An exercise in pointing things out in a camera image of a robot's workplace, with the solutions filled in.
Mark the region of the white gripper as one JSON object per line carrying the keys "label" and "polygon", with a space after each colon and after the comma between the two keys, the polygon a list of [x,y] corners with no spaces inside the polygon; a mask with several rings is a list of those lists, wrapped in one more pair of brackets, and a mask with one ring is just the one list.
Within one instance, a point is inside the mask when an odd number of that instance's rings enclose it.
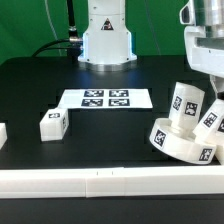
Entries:
{"label": "white gripper", "polygon": [[224,50],[197,45],[205,37],[203,27],[187,26],[184,30],[187,60],[193,70],[210,74],[210,82],[217,99],[224,99]]}

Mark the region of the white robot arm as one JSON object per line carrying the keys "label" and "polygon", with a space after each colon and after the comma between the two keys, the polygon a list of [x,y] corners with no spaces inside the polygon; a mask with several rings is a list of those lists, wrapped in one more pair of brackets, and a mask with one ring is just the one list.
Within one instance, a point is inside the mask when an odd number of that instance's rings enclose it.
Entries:
{"label": "white robot arm", "polygon": [[[88,0],[89,25],[78,57],[84,68],[119,71],[137,60],[125,24],[125,0]],[[190,67],[210,76],[224,100],[224,0],[188,0],[180,10]]]}

